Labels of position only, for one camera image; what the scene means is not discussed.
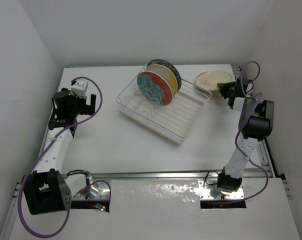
small plate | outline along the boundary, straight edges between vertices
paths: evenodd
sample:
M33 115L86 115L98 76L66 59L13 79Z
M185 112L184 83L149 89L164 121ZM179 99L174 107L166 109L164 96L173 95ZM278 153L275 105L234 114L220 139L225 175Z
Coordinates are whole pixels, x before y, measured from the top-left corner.
M169 68L167 68L166 66L163 66L163 65L153 64L153 65L148 66L146 68L146 71L150 71L150 72L160 75L171 87L173 96L175 96L177 94L177 92L178 92L177 80Z
M180 73L178 72L178 70L168 61L166 60L162 60L162 59L153 59L151 61L148 62L148 64L146 65L146 67L149 67L150 65L154 65L154 64L159 64L162 66L167 67L168 69L170 69L170 71L174 74L176 82L177 82L177 90L179 91L181 88L181 76Z
M214 93L219 91L217 84L226 84L230 82L233 82L233 77L226 71L206 71L199 74L195 78L194 83L196 86Z
M143 71L136 83L144 97L157 105L168 105L173 98L169 84L158 74L152 71Z

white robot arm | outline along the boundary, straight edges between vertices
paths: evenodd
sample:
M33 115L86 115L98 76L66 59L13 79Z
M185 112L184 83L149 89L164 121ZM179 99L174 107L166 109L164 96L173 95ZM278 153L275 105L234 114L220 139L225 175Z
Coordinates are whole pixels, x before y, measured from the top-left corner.
M67 179L61 175L66 151L77 127L71 127L55 138L62 129L77 123L78 115L94 114L96 95L91 94L90 105L87 105L87 88L88 82L75 80L71 82L70 90L63 88L53 95L45 148L54 142L28 176L23 189L33 215L69 210L72 196L89 184L89 172L70 175Z
M249 80L244 79L243 87L247 89ZM244 96L241 90L240 79L235 82L218 84L221 95L228 98L231 109L240 110L239 133L237 144L244 154L236 147L230 161L224 166L217 178L217 187L221 191L236 192L242 183L245 167L254 149L265 137L269 136L273 129L274 102L264 100L256 105L256 99Z

clear plastic dish rack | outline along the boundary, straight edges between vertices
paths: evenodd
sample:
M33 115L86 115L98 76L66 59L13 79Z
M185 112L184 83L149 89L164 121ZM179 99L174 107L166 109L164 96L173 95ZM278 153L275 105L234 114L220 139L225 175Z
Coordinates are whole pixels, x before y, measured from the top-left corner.
M201 89L195 84L182 79L182 85L168 105L159 105L148 100L149 96L141 93L137 84L137 76L116 98L121 112L137 123L169 139L181 144L189 134L190 128L210 99L211 92Z

purple cable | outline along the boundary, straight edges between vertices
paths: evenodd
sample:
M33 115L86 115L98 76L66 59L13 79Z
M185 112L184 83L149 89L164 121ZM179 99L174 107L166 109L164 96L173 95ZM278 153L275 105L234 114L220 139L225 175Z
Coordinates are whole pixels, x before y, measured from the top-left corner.
M242 71L241 71L241 75L240 75L240 82L241 82L241 89L242 89L243 96L246 96L247 93L246 93L246 91L245 91L245 89L244 89L244 87L243 87L243 80L242 80L242 78L243 78L243 74L245 73L245 70L246 70L246 68L247 68L247 66L248 66L249 64L256 64L256 65L257 65L257 75L256 75L256 77L255 77L253 80L251 80L251 81L253 82L253 81L256 80L256 79L259 77L259 75L260 75L260 65L259 65L258 62L256 62L256 61L248 61L248 62L243 66Z
M86 121L90 120L91 118L93 118L101 109L101 106L102 106L102 101L103 101L103 97L102 97L102 92L101 92L101 89L99 88L99 86L93 81L91 80L90 78L88 77L85 77L85 76L79 76L79 77L76 77L75 79L73 79L73 81L75 80L78 80L78 79L85 79L85 80L88 80L89 82L91 82L98 90L99 94L100 94L100 104L99 104L99 107L97 108L97 110L91 115L89 116L88 118L82 120L82 121L79 121L77 123L74 123L70 126L67 126L65 128L63 128L61 131L59 131L56 135L55 135L55 139L58 138L58 136L63 133L64 131L70 129L70 128L73 128L77 125L80 125L80 124L83 124L85 123ZM62 229L66 226L67 224L67 221L69 219L69 215L70 215L70 210L67 211L66 213L66 217L65 217L65 220L64 220L64 223L62 224L62 226L54 233L51 233L51 234L48 234L48 235L43 235L43 234L40 234L40 233L37 233L35 231L33 231L27 224L25 218L23 217L23 213L22 213L22 195L23 195L23 189L25 188L25 185L26 185L26 181L29 177L29 175L32 173L33 169L36 167L36 165L38 164L38 162L40 161L41 158L43 158L43 156L48 152L48 150L52 147L53 143L56 141L55 139L53 139L53 141L50 142L50 144L43 150L43 152L38 156L38 158L35 160L35 162L33 163L33 165L31 166L30 170L27 172L27 174L24 176L23 180L22 180L22 183L21 183L21 188L19 190L19 195L18 195L18 199L17 199L17 211L18 211L18 214L19 214L19 218L20 218L20 221L23 225L23 227L25 228L25 230L27 230L30 234L32 234L33 236L35 237L38 237L38 238L42 238L42 239L48 239L48 238L52 238L56 235L58 235Z
M240 75L240 83L241 83L242 93L243 93L244 96L246 96L247 94L246 94L246 92L245 92L245 90L244 90L244 87L243 87L243 80L242 80L242 78L243 78L243 73L245 72L245 70L246 70L248 64L250 64L250 63L254 63L254 64L256 64L257 67L258 67L257 76L256 76L252 81L256 80L257 77L258 77L259 74L260 74L260 65L259 65L256 61L248 61L248 62L244 65L244 67L243 67L243 69L242 69L242 71L241 71L241 75ZM261 166L255 164L255 163L250 159L250 157L249 157L244 151L242 151L242 149L241 149L241 148L239 147L239 145L238 145L239 136L240 136L240 134L241 134L243 128L245 127L245 125L246 125L247 122L249 121L249 118L251 117L251 115L254 114L254 112L255 112L255 110L256 110L256 107L258 106L258 104L259 104L260 101L262 100L262 98L263 98L263 93L260 92L260 93L256 94L254 97L257 97L257 96L258 96L257 101L255 102L253 108L250 110L250 113L249 113L248 116L245 118L244 122L243 122L242 125L240 126L239 131L237 132L237 134L236 134L236 136L235 136L235 146L236 146L236 148L237 148L237 149L238 149L238 150L239 150L246 158L248 158L249 162L250 162L253 166L255 166L256 168L262 170L262 172L265 174L265 177L266 177L265 184L264 184L263 188L262 188L260 191L258 191L257 193L255 193L255 194L253 194L253 195L251 195L251 196L245 197L245 198L240 199L240 200L227 201L227 202L215 202L215 203L212 203L212 204L216 204L216 205L225 205L225 204L235 204L235 203L240 203L240 202L243 202L243 201L245 201L245 200L249 200L249 199L252 199L252 198L256 197L257 195L259 195L260 193L262 193L262 192L267 188L267 186L268 186L268 183L269 183L269 176L268 176L267 171L264 170L263 167L261 167Z

purple wire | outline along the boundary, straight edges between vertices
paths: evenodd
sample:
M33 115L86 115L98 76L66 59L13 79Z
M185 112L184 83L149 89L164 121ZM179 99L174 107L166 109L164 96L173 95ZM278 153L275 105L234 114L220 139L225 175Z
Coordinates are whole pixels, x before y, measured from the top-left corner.
M250 63L254 63L254 64L256 64L257 67L258 67L257 76L256 76L252 81L256 80L257 77L258 77L259 74L260 74L260 65L259 65L256 61L248 61L248 62L244 65L244 67L243 67L243 69L242 69L242 71L241 71L241 75L240 75L240 83L241 83L242 93L243 93L244 96L246 96L247 94L246 94L246 92L245 92L245 90L244 90L244 87L243 87L243 79L242 79L242 78L243 78L243 73L245 72L245 70L246 70L248 64L250 64ZM267 186L268 186L268 183L269 183L269 176L268 176L267 171L264 170L263 167L261 167L261 166L255 164L255 163L251 160L251 158L250 158L244 151L242 151L242 149L241 149L241 148L239 147L239 145L238 145L239 136L240 136L240 134L241 134L243 128L245 127L245 125L246 125L247 122L249 121L249 118L255 113L256 107L258 106L258 104L260 103L260 101L261 101L262 98L263 98L263 93L260 92L260 93L256 94L254 97L257 97L257 96L258 96L258 99L257 99L257 101L255 102L253 108L250 110L250 113L248 114L248 116L245 118L244 122L243 122L242 125L240 126L239 131L237 132L237 134L236 134L236 136L235 136L235 141L234 141L234 142L235 142L236 148L237 148L237 149L238 149L238 150L239 150L246 158L248 158L249 162L250 162L253 166L255 166L256 168L261 169L262 172L265 174L265 177L266 177L265 184L264 184L263 188L262 188L260 191L258 191L257 193L255 193L255 194L253 194L253 195L251 195L251 196L245 197L245 198L240 199L240 200L226 201L226 202L215 202L215 203L212 203L212 204L216 204L216 205L225 205L225 204L235 204L235 203L240 203L240 202L243 202L243 201L245 201L245 200L249 200L249 199L252 199L252 198L256 197L257 195L259 195L260 193L262 193L262 192L267 188Z
M89 82L91 82L98 90L99 94L100 94L100 104L99 104L99 107L97 108L97 110L91 115L89 116L88 118L82 120L82 121L79 121L77 123L74 123L70 126L67 126L65 128L63 128L61 131L59 131L56 135L55 135L55 139L58 138L58 136L63 133L64 131L70 129L70 128L73 128L77 125L80 125L80 124L83 124L85 123L86 121L90 120L91 118L93 118L101 109L101 106L102 106L102 101L103 101L103 97L102 97L102 92L101 92L101 89L99 88L99 86L93 81L91 80L90 78L88 77L85 77L85 76L79 76L79 77L76 77L75 79L73 79L73 81L75 80L78 80L78 79L85 79L85 80L88 80ZM19 190L19 195L18 195L18 199L17 199L17 211L18 211L18 215L19 215L19 218L20 218L20 221L23 225L23 227L25 228L25 230L27 230L30 234L32 234L33 236L35 237L38 237L38 238L42 238L42 239L48 239L48 238L52 238L56 235L58 235L62 229L66 226L67 224L67 221L69 219L69 215L70 215L70 210L67 211L66 213L66 217L65 217L65 220L64 220L64 223L62 224L62 226L54 233L51 233L51 234L48 234L48 235L44 235L44 234L40 234L40 233L37 233L35 231L33 231L27 224L24 216L23 216L23 213L22 213L22 195L23 195L23 189L25 188L25 185L26 185L26 181L29 177L29 175L32 173L33 169L36 167L36 165L38 164L38 162L40 161L40 159L43 158L43 156L48 152L48 150L52 147L53 143L56 141L55 139L53 139L53 141L50 142L50 144L43 150L43 152L37 157L37 159L35 160L35 162L33 163L33 165L31 166L30 170L27 172L27 174L24 176L23 180L22 180L22 183L21 183L21 188Z
M246 70L246 68L247 68L247 66L248 66L249 64L256 64L256 65L257 65L257 75L256 75L256 77L255 77L253 80L251 80L251 81L253 82L253 81L256 80L256 79L259 77L259 75L260 75L260 65L259 65L259 63L258 63L257 61L248 61L248 62L243 66L242 71L241 71L241 75L240 75L240 82L241 82L241 89L242 89L243 96L246 96L246 95L247 95L247 93L246 93L246 91L245 91L245 89L244 89L244 87L243 87L243 74L245 73L245 70Z

